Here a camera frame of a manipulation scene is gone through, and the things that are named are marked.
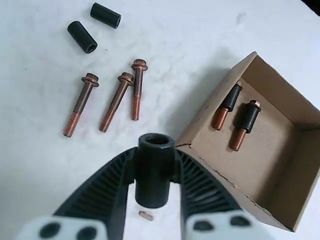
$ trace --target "hole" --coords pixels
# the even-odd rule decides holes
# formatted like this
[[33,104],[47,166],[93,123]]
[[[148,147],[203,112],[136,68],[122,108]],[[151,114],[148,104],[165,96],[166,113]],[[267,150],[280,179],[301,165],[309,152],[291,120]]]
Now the hole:
[[169,139],[166,136],[163,135],[153,135],[153,136],[148,136],[145,139],[146,142],[150,144],[156,144],[156,145],[163,145],[169,143]]
[[39,235],[42,239],[49,239],[58,234],[60,230],[60,223],[51,222],[41,228]]
[[97,235],[97,230],[92,226],[82,228],[76,235],[77,240],[93,240]]
[[86,49],[86,53],[89,54],[91,52],[93,52],[96,49],[97,45],[91,45]]
[[121,16],[117,19],[115,23],[115,29],[119,26],[120,20],[121,20]]
[[193,225],[193,229],[196,231],[212,231],[214,229],[214,226],[208,222],[208,221],[197,221]]
[[243,216],[234,216],[233,218],[231,218],[230,224],[237,227],[251,226],[250,221]]

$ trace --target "bolt head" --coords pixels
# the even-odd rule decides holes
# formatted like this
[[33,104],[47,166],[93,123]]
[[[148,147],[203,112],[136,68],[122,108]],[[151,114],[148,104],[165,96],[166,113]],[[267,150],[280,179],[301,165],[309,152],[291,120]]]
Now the bolt head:
[[87,82],[92,83],[94,87],[99,87],[99,83],[98,83],[99,78],[92,73],[87,73],[84,77],[81,78],[81,80],[84,83],[87,83]]
[[236,84],[239,85],[239,86],[242,88],[242,82],[241,82],[240,80],[238,80],[238,81],[236,82]]
[[143,59],[136,59],[132,64],[132,69],[136,70],[137,68],[141,68],[143,71],[148,69],[147,62]]
[[118,80],[120,82],[122,82],[122,81],[128,82],[129,86],[132,86],[134,84],[134,82],[135,82],[134,76],[132,76],[130,73],[127,73],[127,72],[123,72],[121,74],[121,76],[118,76]]
[[251,100],[250,104],[255,105],[256,107],[261,109],[261,103],[259,101],[257,101],[257,100]]

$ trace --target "cardboard box flap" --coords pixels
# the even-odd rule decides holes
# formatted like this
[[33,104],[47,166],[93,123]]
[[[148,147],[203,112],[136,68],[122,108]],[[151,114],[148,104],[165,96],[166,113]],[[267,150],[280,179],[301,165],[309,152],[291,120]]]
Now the cardboard box flap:
[[296,231],[320,174],[320,130],[305,131],[267,207]]
[[228,192],[234,197],[234,199],[239,203],[239,205],[252,214],[256,219],[262,223],[284,229],[289,230],[279,221],[277,221],[270,212],[266,209],[260,207],[255,203],[248,195],[242,192],[237,185],[232,183],[228,178],[222,176],[217,170],[213,169],[205,159],[203,159],[199,154],[192,149],[189,145],[182,145],[177,147],[177,149],[185,152],[186,154],[193,157],[197,160],[203,167],[205,167],[225,188]]
[[299,128],[319,129],[319,110],[260,56],[254,58],[242,78]]
[[257,55],[257,52],[252,52],[229,71],[229,73],[226,75],[223,81],[218,85],[218,87],[214,90],[211,96],[206,100],[205,104],[203,104],[202,107],[199,109],[195,119],[192,120],[191,124],[189,124],[189,126],[180,136],[176,143],[177,146],[192,143],[192,141],[197,137],[197,135],[201,131],[203,125],[207,121],[211,121],[212,115],[207,113],[214,113],[218,109],[221,102],[225,99],[231,88],[244,74],[246,69],[249,67],[249,65],[256,58]]

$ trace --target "white plastic part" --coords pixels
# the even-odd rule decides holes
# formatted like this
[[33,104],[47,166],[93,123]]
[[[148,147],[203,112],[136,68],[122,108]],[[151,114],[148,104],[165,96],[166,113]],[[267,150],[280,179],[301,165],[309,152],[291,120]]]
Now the white plastic part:
[[[58,232],[52,237],[41,237],[40,232],[43,227],[51,223],[59,224]],[[78,240],[78,233],[87,227],[95,229],[95,237],[92,240],[108,240],[106,227],[101,221],[63,216],[35,218],[22,227],[15,240]]]
[[[232,225],[234,217],[245,218],[249,225]],[[196,223],[206,222],[213,227],[211,230],[196,230]],[[202,213],[192,215],[186,220],[186,240],[272,240],[262,224],[243,210],[233,210],[219,213]]]

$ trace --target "black plastic tool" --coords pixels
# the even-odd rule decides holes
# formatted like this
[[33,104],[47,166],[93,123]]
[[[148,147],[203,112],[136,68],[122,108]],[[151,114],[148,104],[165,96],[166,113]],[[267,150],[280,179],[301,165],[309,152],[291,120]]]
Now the black plastic tool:
[[104,24],[109,25],[110,27],[113,27],[114,29],[119,26],[121,20],[121,15],[119,13],[100,5],[99,3],[94,3],[92,5],[90,16]]
[[100,220],[109,240],[122,240],[128,187],[134,180],[135,200],[147,208],[166,204],[169,183],[180,184],[182,233],[192,215],[241,210],[210,172],[174,147],[171,137],[149,133],[139,138],[138,147],[124,151],[92,175],[54,215]]
[[97,48],[97,42],[88,33],[81,22],[74,21],[70,23],[67,30],[86,54],[92,53]]

